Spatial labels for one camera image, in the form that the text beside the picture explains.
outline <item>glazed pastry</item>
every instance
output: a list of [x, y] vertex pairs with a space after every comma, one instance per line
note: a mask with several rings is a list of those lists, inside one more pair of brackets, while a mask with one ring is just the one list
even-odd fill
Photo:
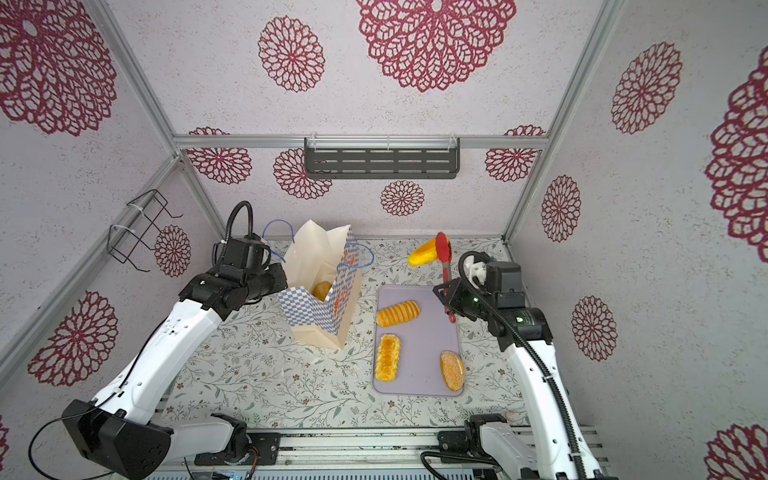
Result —
[[397, 362], [400, 360], [400, 339], [392, 334], [382, 336], [379, 353], [376, 355], [376, 379], [391, 382], [397, 377]]
[[457, 392], [464, 386], [464, 363], [462, 358], [453, 352], [445, 351], [440, 355], [440, 368], [445, 384], [452, 392]]
[[395, 326], [401, 323], [410, 322], [415, 319], [421, 311], [419, 305], [413, 300], [398, 303], [380, 310], [376, 314], [376, 323], [379, 326]]

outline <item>paper bag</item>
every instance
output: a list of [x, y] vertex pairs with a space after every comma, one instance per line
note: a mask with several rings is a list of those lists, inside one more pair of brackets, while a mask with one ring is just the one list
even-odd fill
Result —
[[[354, 242], [350, 225], [325, 231], [310, 220], [296, 232], [283, 265], [288, 289], [277, 299], [297, 342], [343, 348], [362, 284]], [[323, 281], [332, 284], [325, 301], [311, 293]]]

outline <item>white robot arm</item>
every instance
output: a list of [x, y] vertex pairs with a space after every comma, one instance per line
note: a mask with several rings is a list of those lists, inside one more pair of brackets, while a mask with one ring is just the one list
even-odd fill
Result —
[[[232, 238], [243, 207], [248, 234]], [[239, 419], [213, 414], [170, 427], [150, 419], [195, 349], [233, 310], [287, 288], [282, 266], [270, 259], [270, 248], [253, 233], [250, 204], [240, 202], [227, 222], [221, 252], [214, 247], [214, 266], [184, 287], [170, 315], [114, 380], [90, 402], [73, 400], [64, 411], [62, 422], [81, 455], [131, 480], [187, 455], [211, 452], [232, 463], [248, 456], [250, 440]]]
[[547, 320], [539, 309], [525, 307], [520, 266], [490, 260], [464, 253], [460, 278], [436, 286], [435, 294], [454, 313], [488, 322], [520, 382], [536, 447], [534, 452], [523, 443], [503, 416], [473, 415], [466, 422], [468, 453], [491, 457], [513, 479], [607, 479], [564, 394]]

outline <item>tray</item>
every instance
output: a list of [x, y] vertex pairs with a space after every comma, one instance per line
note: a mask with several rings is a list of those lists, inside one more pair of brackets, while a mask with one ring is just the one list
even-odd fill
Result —
[[[419, 317], [401, 325], [382, 328], [376, 324], [373, 337], [373, 389], [384, 395], [460, 396], [462, 387], [452, 392], [442, 378], [440, 354], [446, 350], [461, 355], [458, 344], [458, 323], [451, 323], [445, 307], [426, 285], [383, 285], [379, 288], [376, 309], [381, 310], [406, 300], [419, 305]], [[400, 361], [397, 377], [391, 382], [376, 379], [376, 356], [382, 335], [391, 333], [400, 338]]]

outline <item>floral tablecloth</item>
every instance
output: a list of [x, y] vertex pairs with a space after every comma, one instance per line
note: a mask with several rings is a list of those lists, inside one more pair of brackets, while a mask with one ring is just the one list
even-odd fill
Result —
[[[454, 398], [384, 396], [373, 390], [376, 294], [384, 284], [442, 282], [437, 262], [411, 268], [408, 255], [425, 240], [361, 240], [376, 255], [362, 271], [362, 289], [344, 350], [295, 343], [272, 296], [234, 312], [190, 357], [161, 405], [161, 422], [222, 412], [249, 427], [327, 428], [454, 426], [475, 413], [500, 412], [526, 425], [520, 389], [484, 322], [458, 318], [465, 390]], [[508, 260], [498, 239], [452, 240], [455, 259], [466, 250]], [[287, 242], [273, 242], [284, 251]], [[364, 261], [368, 253], [361, 253]]]

